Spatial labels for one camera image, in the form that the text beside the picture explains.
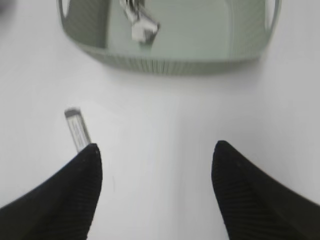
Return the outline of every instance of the object inside bin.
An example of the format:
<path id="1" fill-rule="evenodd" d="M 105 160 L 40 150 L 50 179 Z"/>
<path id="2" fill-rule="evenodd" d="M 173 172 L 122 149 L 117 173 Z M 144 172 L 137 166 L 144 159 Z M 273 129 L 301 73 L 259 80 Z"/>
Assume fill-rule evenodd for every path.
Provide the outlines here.
<path id="1" fill-rule="evenodd" d="M 131 38 L 139 43 L 150 43 L 158 33 L 159 23 L 143 7 L 140 0 L 119 0 L 124 13 L 132 24 Z"/>

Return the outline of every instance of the light green trash can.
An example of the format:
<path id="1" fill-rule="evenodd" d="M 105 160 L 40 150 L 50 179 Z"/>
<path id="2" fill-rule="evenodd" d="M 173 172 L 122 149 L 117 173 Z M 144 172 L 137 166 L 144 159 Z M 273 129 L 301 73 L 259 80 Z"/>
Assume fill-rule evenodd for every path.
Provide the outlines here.
<path id="1" fill-rule="evenodd" d="M 69 0 L 67 13 L 62 2 L 63 30 L 83 51 L 108 65 L 169 75 L 210 74 L 258 58 L 281 9 L 281 0 L 145 0 L 160 30 L 152 44 L 140 44 L 119 0 Z"/>

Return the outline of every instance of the white floor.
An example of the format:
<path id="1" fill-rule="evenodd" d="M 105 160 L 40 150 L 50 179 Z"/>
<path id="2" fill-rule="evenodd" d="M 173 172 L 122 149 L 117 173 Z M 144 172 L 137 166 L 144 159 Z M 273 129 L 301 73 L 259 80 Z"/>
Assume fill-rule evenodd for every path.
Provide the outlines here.
<path id="1" fill-rule="evenodd" d="M 211 164 L 227 140 L 320 204 L 320 1 L 284 1 L 267 54 L 207 77 L 103 66 L 63 34 L 56 2 L 0 15 L 0 206 L 73 156 L 64 110 L 82 109 L 103 160 L 89 240 L 226 240 Z"/>

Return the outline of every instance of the plastic bin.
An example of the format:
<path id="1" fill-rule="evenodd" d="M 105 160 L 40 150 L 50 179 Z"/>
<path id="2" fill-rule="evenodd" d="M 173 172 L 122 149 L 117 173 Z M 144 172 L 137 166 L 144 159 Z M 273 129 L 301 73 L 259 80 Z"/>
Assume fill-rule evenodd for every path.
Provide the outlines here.
<path id="1" fill-rule="evenodd" d="M 160 23 L 152 44 L 131 39 L 119 0 L 70 0 L 64 32 L 83 51 L 106 64 L 156 74 L 207 74 L 258 58 L 273 35 L 281 0 L 267 24 L 269 0 L 146 0 Z"/>

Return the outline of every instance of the white surface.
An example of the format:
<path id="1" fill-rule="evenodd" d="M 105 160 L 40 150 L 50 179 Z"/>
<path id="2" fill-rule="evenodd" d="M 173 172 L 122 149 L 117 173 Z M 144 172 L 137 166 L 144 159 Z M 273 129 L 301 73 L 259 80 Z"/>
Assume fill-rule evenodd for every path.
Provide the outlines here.
<path id="1" fill-rule="evenodd" d="M 0 16 L 0 206 L 75 156 L 73 106 L 103 159 L 89 240 L 228 239 L 211 183 L 222 139 L 320 204 L 319 9 L 284 1 L 260 62 L 177 78 L 105 67 L 65 37 L 55 1 L 17 1 Z"/>

